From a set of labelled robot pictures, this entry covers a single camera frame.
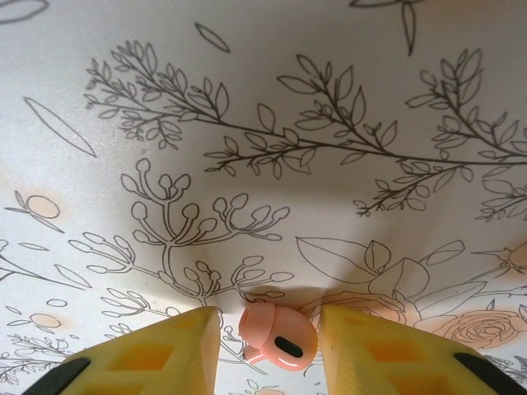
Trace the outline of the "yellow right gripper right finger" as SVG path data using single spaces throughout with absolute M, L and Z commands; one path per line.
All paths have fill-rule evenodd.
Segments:
M 345 306 L 324 306 L 320 347 L 330 394 L 524 394 L 475 350 Z

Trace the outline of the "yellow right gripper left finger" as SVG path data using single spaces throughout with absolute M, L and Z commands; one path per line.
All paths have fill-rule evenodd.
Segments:
M 68 357 L 28 394 L 215 392 L 218 310 L 191 309 Z

